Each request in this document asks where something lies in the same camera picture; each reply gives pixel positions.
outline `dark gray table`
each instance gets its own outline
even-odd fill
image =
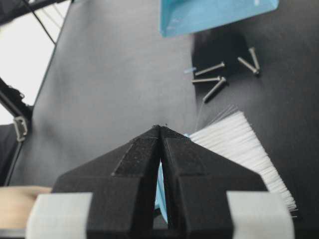
[[[317,0],[282,0],[275,12],[196,35],[235,29],[256,47],[262,77],[233,76],[199,123],[229,104],[244,111],[309,227],[319,213],[318,9]],[[155,0],[72,4],[12,185],[51,186],[154,124],[194,131],[199,104],[183,73],[194,36],[163,39],[158,24]]]

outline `light blue plastic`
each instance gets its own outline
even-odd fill
[[[163,170],[159,164],[158,182],[156,186],[155,209],[159,208],[164,220],[167,222],[166,200],[163,180]]]
[[[161,0],[164,37],[202,31],[277,9],[279,0]]]

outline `screw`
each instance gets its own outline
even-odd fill
[[[226,82],[226,78],[222,77],[221,80],[207,93],[207,95],[203,98],[203,102],[206,103],[207,100],[219,89],[219,87]]]
[[[238,57],[238,61],[240,61],[244,66],[246,66],[249,70],[251,70],[255,75],[259,74],[259,70],[257,70],[255,67],[250,65],[247,61],[245,61],[243,58]]]
[[[207,73],[209,71],[216,70],[216,69],[221,68],[221,67],[225,67],[225,63],[224,62],[221,62],[219,65],[209,67],[209,68],[207,68],[205,70],[198,71],[198,72],[195,73],[195,75],[199,76],[199,75],[202,75],[202,74]]]
[[[192,80],[191,82],[192,83],[201,83],[201,82],[212,82],[212,81],[220,81],[221,78],[220,76],[219,77],[216,77],[216,78],[209,78],[209,79],[201,79],[201,80]]]
[[[255,67],[257,70],[260,70],[260,65],[259,65],[259,62],[258,62],[258,59],[257,59],[257,55],[256,55],[256,51],[255,51],[255,48],[252,47],[249,49],[249,52],[251,54],[251,57],[253,58],[254,60],[254,64],[255,64]]]

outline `dustpan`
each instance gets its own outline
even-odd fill
[[[164,37],[202,31],[277,9],[279,0],[161,0]]]

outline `white bristles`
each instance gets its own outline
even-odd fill
[[[268,190],[280,193],[290,211],[297,209],[291,193],[240,111],[193,133],[190,139],[256,173]]]

